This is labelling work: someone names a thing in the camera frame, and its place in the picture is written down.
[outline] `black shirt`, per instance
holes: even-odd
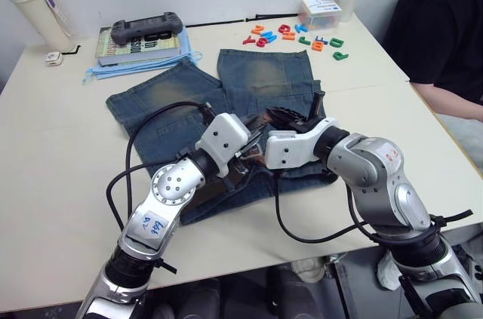
[[[428,0],[393,57],[412,82],[483,105],[483,0]]]

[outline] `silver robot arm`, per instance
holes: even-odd
[[[183,208],[195,190],[213,176],[228,174],[228,162],[250,141],[250,131],[235,116],[217,115],[189,158],[160,168],[146,199],[136,208],[101,268],[76,319],[141,317],[144,295],[155,267],[173,236]]]
[[[480,297],[405,176],[401,150],[384,138],[349,134],[334,118],[320,118],[317,124],[313,118],[308,118],[313,129],[306,133],[270,132],[267,167],[286,169],[320,160],[350,187],[358,212],[377,233],[376,242],[391,251],[415,313],[447,318],[451,316],[443,314],[449,315],[450,308],[456,312],[453,318],[481,317]],[[479,308],[480,316],[469,316],[470,305]]]

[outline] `folded denim shorts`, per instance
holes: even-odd
[[[112,95],[106,104],[131,135],[149,114],[181,100],[209,102],[216,113],[235,113],[238,117],[263,113],[266,108],[283,106],[309,114],[320,81],[314,80],[307,53],[259,53],[221,50],[217,64],[220,80],[201,71],[189,59],[131,89]],[[206,127],[197,108],[181,107],[160,115],[138,134],[134,146],[143,163],[172,161],[186,148],[194,150]],[[265,148],[268,126],[260,138]],[[159,167],[149,167],[152,176]],[[321,174],[320,162],[284,172],[280,192],[292,192],[333,182]],[[273,196],[271,172],[252,165],[231,190],[221,192],[192,210],[183,212],[181,222],[189,224],[214,214]]]

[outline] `clear plastic box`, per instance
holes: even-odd
[[[302,0],[299,19],[310,30],[333,29],[341,17],[342,9],[334,0]]]

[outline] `book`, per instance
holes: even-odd
[[[132,38],[126,45],[117,45],[111,38],[111,27],[101,27],[97,40],[96,59],[101,66],[122,63],[142,62],[175,57],[181,52],[180,40],[176,34],[170,38],[151,38],[144,36]]]

